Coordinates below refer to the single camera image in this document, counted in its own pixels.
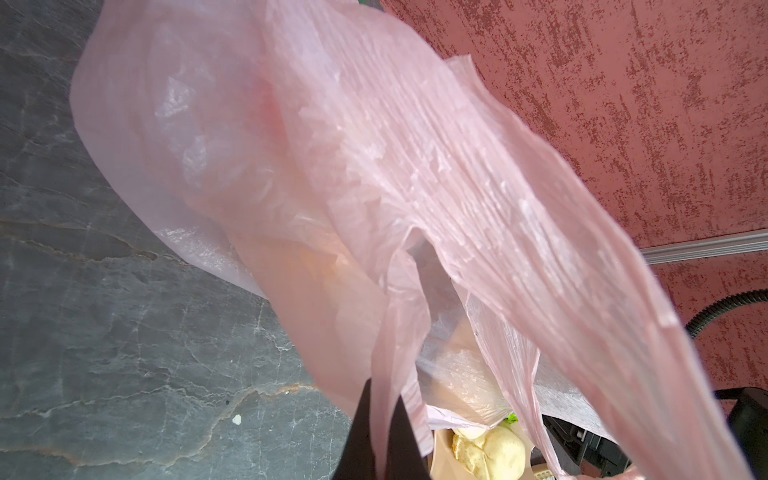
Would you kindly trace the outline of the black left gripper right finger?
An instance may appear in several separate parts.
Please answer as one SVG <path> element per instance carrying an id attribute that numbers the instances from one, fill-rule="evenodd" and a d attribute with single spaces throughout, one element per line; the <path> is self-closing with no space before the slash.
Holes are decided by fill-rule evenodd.
<path id="1" fill-rule="evenodd" d="M 407 410 L 401 398 L 395 406 L 388 438 L 386 480 L 430 480 Z"/>

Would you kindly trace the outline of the pink translucent plastic bag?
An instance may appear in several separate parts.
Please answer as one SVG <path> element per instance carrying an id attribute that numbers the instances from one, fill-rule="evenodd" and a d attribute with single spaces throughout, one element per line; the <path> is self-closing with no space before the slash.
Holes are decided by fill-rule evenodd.
<path id="1" fill-rule="evenodd" d="M 568 163 L 442 59 L 355 1 L 107 1 L 70 93 L 112 188 L 187 261 L 263 293 L 318 388 L 355 415 L 375 478 L 435 271 L 529 437 L 548 359 L 643 479 L 748 479 L 675 309 Z"/>

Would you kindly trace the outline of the pink faceted scalloped bowl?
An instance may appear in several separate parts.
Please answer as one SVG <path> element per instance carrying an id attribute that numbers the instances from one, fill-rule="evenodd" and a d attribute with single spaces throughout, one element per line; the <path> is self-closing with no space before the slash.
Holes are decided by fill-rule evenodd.
<path id="1" fill-rule="evenodd" d="M 513 432 L 524 445 L 524 471 L 521 474 L 521 479 L 535 480 L 536 476 L 531 466 L 531 453 L 535 445 L 517 425 L 514 425 Z M 476 480 L 476 477 L 453 456 L 454 432 L 452 430 L 435 430 L 433 434 L 434 451 L 431 455 L 429 469 L 431 478 L 435 480 Z"/>

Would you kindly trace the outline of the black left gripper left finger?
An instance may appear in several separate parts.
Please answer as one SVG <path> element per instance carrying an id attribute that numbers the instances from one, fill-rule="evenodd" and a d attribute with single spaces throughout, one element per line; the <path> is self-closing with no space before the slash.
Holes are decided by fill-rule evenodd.
<path id="1" fill-rule="evenodd" d="M 370 394 L 371 380 L 368 380 L 332 480 L 375 479 L 375 457 L 370 435 Z"/>

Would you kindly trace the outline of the aluminium left corner post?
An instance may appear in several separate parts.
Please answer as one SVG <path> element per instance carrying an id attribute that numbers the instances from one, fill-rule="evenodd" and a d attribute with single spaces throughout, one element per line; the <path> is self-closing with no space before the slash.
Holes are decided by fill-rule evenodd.
<path id="1" fill-rule="evenodd" d="M 766 229 L 641 249 L 649 265 L 756 253 L 767 250 Z"/>

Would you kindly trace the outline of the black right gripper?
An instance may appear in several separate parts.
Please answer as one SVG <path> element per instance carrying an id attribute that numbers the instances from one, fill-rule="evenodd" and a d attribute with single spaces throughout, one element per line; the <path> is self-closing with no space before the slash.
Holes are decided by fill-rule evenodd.
<path id="1" fill-rule="evenodd" d="M 599 477 L 613 477 L 630 467 L 630 459 L 613 441 L 562 419 L 547 415 L 542 419 L 554 444 L 575 465 L 595 467 Z"/>

